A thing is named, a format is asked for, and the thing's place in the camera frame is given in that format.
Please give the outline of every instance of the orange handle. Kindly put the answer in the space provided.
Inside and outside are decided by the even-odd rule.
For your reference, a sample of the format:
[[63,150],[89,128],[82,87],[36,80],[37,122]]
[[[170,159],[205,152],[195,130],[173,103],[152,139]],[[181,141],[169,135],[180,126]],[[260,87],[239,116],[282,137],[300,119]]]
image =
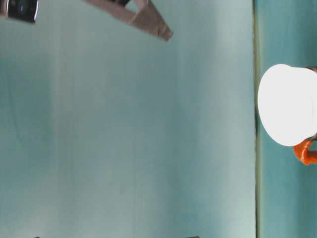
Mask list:
[[309,151],[312,145],[311,140],[304,140],[302,143],[294,146],[294,153],[296,157],[304,164],[317,164],[317,151]]

